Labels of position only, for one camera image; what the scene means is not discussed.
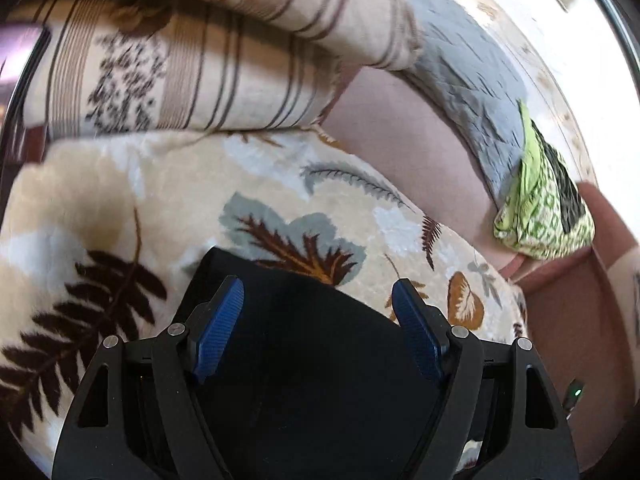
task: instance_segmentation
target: fern leaf print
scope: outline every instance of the fern leaf print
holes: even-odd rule
[[[327,285],[352,280],[366,257],[363,247],[336,238],[335,226],[323,213],[287,223],[269,206],[239,193],[226,203],[220,223],[238,256],[263,267],[311,276]]]
[[[314,193],[316,184],[320,182],[325,180],[341,180],[350,186],[362,188],[366,194],[374,198],[382,198],[398,204],[398,206],[408,207],[400,193],[393,189],[391,184],[383,182],[344,162],[319,162],[317,164],[310,164],[302,170],[301,175],[309,194]]]
[[[440,238],[442,227],[433,218],[424,216],[422,222],[422,250],[427,257],[427,262],[431,270],[435,270],[433,266],[433,245]]]
[[[33,412],[42,420],[42,394],[58,414],[62,381],[73,393],[100,341],[118,333],[127,340],[140,337],[134,312],[154,324],[148,294],[166,300],[162,281],[140,264],[140,220],[134,210],[136,248],[125,262],[114,254],[88,251],[89,264],[76,263],[79,281],[65,285],[69,298],[53,306],[53,312],[33,316],[35,330],[20,334],[20,346],[5,346],[2,355],[10,366],[0,366],[0,408],[13,432],[33,430]]]

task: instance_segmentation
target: pillow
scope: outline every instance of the pillow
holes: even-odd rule
[[[523,102],[520,113],[525,129],[520,177],[495,218],[494,235],[539,260],[567,256],[593,242],[593,218],[562,155],[545,141]]]

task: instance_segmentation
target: black device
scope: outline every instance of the black device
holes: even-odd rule
[[[167,329],[100,345],[53,480],[578,479],[529,340],[451,327],[408,280],[392,301],[402,329],[333,287],[211,250]],[[478,464],[455,475],[470,438]]]
[[[566,420],[569,420],[571,414],[574,412],[575,407],[582,398],[584,393],[584,383],[580,379],[574,379],[569,384],[566,392],[564,393],[564,400],[562,401],[562,408],[566,415]]]

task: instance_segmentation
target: gray leaf print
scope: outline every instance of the gray leaf print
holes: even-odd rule
[[[408,207],[400,193],[393,189],[391,185],[345,162],[318,162],[316,164],[310,164],[302,170],[301,176],[305,181],[305,187],[309,194],[314,193],[316,184],[320,182],[325,180],[341,180],[350,186],[362,188],[366,194],[372,197],[383,198],[398,204],[398,206],[403,205]]]
[[[491,267],[488,264],[482,263],[480,265],[475,262],[471,262],[466,266],[471,272],[476,272],[480,274],[482,278],[482,289],[484,290],[485,297],[489,297],[491,295],[494,298],[495,303],[498,304],[500,308],[502,308],[502,301],[500,300],[500,295],[498,294],[498,290],[495,288],[495,276],[489,274]]]

